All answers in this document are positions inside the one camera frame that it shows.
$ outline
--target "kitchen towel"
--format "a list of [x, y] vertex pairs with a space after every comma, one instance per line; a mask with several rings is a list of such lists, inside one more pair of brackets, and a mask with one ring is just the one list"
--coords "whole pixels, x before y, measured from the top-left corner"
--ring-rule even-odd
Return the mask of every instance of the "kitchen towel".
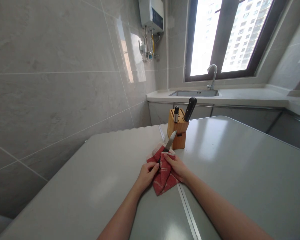
[[[147, 162], [158, 162], [160, 156], [160, 168], [158, 170], [157, 175], [153, 179], [153, 188], [156, 192], [157, 196], [165, 193], [174, 185], [179, 183], [179, 180], [171, 173], [171, 165], [164, 158], [164, 154], [166, 152], [162, 152], [165, 148], [164, 143], [159, 143], [152, 153], [147, 157]], [[171, 159], [176, 158], [176, 153], [173, 150], [169, 150], [167, 153]]]

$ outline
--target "faucet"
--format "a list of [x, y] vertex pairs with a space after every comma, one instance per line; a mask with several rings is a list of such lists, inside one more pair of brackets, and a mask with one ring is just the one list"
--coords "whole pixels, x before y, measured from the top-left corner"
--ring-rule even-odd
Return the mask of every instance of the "faucet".
[[207, 72], [209, 72], [210, 68], [212, 68], [212, 67], [214, 67], [214, 75], [213, 75], [212, 84], [207, 86], [207, 88], [210, 88], [210, 90], [214, 89], [214, 81], [216, 80], [216, 75], [217, 75], [217, 71], [218, 71], [217, 65], [212, 64], [208, 67]]

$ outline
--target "wooden knife block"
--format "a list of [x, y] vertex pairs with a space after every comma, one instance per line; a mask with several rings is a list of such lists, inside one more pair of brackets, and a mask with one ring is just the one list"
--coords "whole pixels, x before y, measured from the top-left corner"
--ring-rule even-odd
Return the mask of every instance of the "wooden knife block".
[[184, 120], [184, 111], [180, 108], [179, 115], [178, 115], [178, 122], [175, 123], [173, 121], [174, 109], [170, 109], [169, 111], [169, 121], [168, 121], [168, 137], [170, 138], [171, 134], [177, 130], [177, 135], [175, 136], [172, 149], [184, 149], [186, 145], [186, 131], [189, 125], [189, 122]]

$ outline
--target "white countertop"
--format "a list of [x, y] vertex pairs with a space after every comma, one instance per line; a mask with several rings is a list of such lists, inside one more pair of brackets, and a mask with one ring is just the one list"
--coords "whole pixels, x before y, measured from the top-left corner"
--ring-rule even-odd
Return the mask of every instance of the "white countertop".
[[[1, 234], [5, 239], [96, 239], [167, 125], [92, 136]], [[275, 239], [300, 239], [300, 150], [231, 118], [191, 120], [177, 155]], [[130, 239], [216, 239], [183, 184], [141, 197]]]
[[[152, 92], [147, 94], [147, 100], [153, 102], [189, 102], [189, 97], [168, 97], [175, 91]], [[300, 97], [288, 97], [269, 88], [218, 89], [218, 92], [222, 96], [196, 97], [197, 104], [285, 107], [300, 115]]]

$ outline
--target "person's left hand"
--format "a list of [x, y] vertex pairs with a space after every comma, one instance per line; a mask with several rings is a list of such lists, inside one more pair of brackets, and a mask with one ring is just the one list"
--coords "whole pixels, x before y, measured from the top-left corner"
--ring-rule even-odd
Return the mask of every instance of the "person's left hand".
[[140, 194], [149, 186], [158, 169], [159, 163], [156, 162], [149, 162], [142, 165], [138, 179], [134, 184], [134, 187]]

